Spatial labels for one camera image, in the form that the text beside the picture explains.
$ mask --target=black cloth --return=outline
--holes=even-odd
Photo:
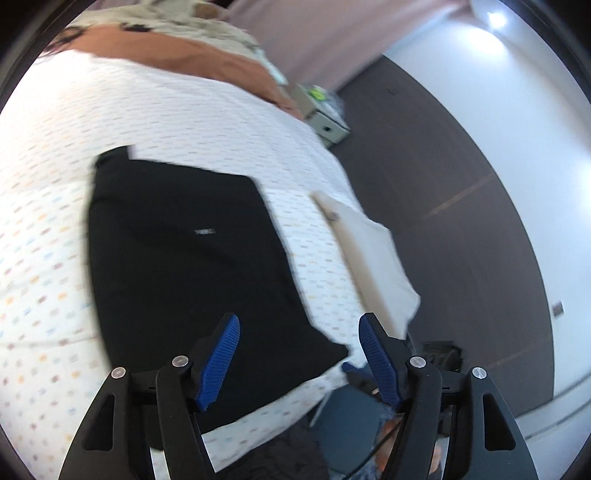
[[[329,469],[308,420],[248,452],[217,473],[218,480],[329,480]]]
[[[113,366],[156,369],[225,312],[241,338],[204,432],[231,423],[346,357],[312,327],[269,212],[249,177],[144,160],[96,162],[89,264]]]

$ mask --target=bed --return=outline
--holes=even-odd
[[[337,159],[292,113],[228,81],[76,49],[39,58],[17,86],[0,115],[0,423],[36,478],[58,478],[112,368],[86,261],[93,160],[111,148],[133,145],[137,158],[255,179],[310,322],[348,346],[348,362],[365,363],[357,322],[367,296],[331,226],[339,216],[320,206],[318,192],[344,209],[341,216],[365,216]],[[400,263],[396,268],[404,288],[391,296],[406,305],[395,314],[405,325],[418,297]],[[344,383],[337,364],[206,433],[215,469],[273,438]],[[157,478],[167,478],[162,452],[152,458]]]

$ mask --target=blue gripper pad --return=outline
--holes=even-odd
[[[398,392],[398,376],[376,332],[369,324],[367,314],[359,319],[359,342],[378,384],[382,400],[397,409],[402,402]]]
[[[196,398],[200,411],[205,411],[208,405],[217,399],[230,361],[238,346],[238,340],[240,340],[240,322],[234,315],[220,335],[217,345],[201,372],[201,388]]]

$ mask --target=box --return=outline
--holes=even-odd
[[[291,91],[291,98],[326,147],[339,143],[349,135],[349,127],[340,115],[326,102],[319,102],[302,85]]]

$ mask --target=metal screw head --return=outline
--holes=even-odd
[[[111,372],[111,376],[113,378],[124,377],[125,376],[125,368],[123,368],[123,367],[114,368],[113,371]]]
[[[427,365],[427,361],[422,356],[414,356],[410,359],[410,364],[413,367],[423,368]]]
[[[189,363],[189,359],[184,355],[179,355],[173,358],[173,365],[175,367],[184,367]]]
[[[474,367],[472,369],[472,375],[482,380],[483,378],[486,378],[486,370],[480,367]]]

